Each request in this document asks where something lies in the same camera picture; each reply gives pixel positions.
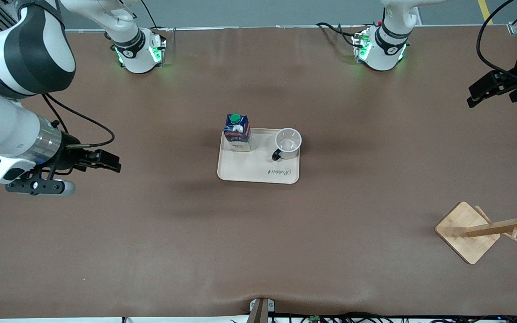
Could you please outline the wooden mug tree stand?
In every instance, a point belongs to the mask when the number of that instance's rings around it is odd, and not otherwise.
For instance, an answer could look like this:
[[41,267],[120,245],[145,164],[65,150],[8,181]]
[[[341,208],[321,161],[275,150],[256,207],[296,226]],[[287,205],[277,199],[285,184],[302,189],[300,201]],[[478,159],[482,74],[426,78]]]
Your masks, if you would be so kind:
[[480,206],[462,201],[434,231],[464,262],[474,265],[501,237],[517,243],[517,218],[494,222]]

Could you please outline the cream tray with rabbit print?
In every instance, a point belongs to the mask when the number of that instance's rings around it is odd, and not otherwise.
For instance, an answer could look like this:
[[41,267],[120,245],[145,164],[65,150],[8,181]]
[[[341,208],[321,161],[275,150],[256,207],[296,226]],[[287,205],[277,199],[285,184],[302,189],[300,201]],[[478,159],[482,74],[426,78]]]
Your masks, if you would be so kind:
[[294,184],[300,176],[300,149],[283,153],[273,160],[278,149],[279,129],[253,127],[249,152],[235,152],[230,143],[221,137],[218,153],[218,178],[224,181]]

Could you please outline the white mug with black handle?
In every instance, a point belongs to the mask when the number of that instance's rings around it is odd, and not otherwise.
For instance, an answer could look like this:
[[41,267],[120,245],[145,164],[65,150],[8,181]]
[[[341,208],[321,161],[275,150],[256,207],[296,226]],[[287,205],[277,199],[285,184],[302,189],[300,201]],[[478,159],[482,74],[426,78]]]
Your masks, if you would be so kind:
[[276,149],[271,159],[276,162],[281,159],[290,160],[297,157],[303,140],[299,131],[286,127],[277,132],[274,142]]

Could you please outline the metal table edge bracket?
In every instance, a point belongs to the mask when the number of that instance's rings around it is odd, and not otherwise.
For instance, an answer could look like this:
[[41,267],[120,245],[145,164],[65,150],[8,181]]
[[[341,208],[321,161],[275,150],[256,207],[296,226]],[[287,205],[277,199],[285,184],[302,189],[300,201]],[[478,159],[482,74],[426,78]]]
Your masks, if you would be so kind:
[[276,323],[275,301],[269,298],[255,298],[250,301],[250,314],[246,323]]

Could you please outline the blue milk carton green cap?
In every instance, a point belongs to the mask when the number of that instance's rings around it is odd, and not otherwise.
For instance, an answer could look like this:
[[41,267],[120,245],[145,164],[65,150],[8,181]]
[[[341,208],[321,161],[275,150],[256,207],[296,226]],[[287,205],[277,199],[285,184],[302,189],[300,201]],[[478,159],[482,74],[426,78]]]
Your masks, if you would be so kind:
[[230,151],[248,153],[251,151],[252,130],[248,116],[228,114],[223,128],[224,139]]

